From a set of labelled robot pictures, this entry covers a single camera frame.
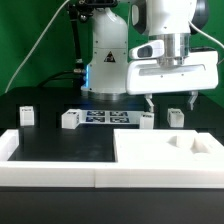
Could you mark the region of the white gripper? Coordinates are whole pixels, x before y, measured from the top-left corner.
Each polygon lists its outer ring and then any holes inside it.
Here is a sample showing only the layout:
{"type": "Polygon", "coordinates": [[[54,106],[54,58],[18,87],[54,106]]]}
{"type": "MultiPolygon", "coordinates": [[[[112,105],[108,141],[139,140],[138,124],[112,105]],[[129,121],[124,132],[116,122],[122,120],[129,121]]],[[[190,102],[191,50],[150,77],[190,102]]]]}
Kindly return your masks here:
{"type": "MultiPolygon", "coordinates": [[[[154,113],[152,94],[214,89],[218,85],[218,53],[193,52],[181,66],[161,67],[155,60],[133,61],[128,66],[126,90],[130,95],[146,94],[149,112],[154,113]]],[[[194,109],[198,92],[187,102],[194,109]]]]}

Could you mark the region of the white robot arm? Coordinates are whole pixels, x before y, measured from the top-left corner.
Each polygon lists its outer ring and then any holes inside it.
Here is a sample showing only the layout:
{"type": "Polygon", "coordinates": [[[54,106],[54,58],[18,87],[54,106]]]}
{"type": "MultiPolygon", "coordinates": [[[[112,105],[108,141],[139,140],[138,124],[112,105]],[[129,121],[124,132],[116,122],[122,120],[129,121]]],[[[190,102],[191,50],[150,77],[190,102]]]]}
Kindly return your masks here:
{"type": "Polygon", "coordinates": [[[190,35],[206,17],[205,0],[131,0],[131,24],[148,37],[128,47],[128,25],[109,4],[93,6],[93,56],[82,91],[98,99],[121,95],[200,90],[218,84],[215,50],[189,47],[190,35]]]}

